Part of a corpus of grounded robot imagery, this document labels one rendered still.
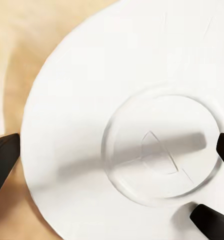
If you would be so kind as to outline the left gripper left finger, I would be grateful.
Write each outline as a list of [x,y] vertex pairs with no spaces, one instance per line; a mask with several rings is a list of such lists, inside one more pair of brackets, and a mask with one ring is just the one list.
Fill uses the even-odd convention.
[[0,189],[12,171],[20,154],[20,135],[10,134],[0,138]]

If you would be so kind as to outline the saucer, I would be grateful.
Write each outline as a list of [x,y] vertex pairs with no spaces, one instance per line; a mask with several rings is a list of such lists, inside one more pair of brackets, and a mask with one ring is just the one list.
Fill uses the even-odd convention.
[[31,197],[64,240],[209,240],[224,215],[224,0],[121,0],[46,59],[20,156]]

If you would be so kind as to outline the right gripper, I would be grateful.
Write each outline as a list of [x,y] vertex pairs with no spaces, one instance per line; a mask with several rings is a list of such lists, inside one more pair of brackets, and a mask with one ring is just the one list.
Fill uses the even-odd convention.
[[199,204],[189,217],[209,240],[224,240],[224,215]]

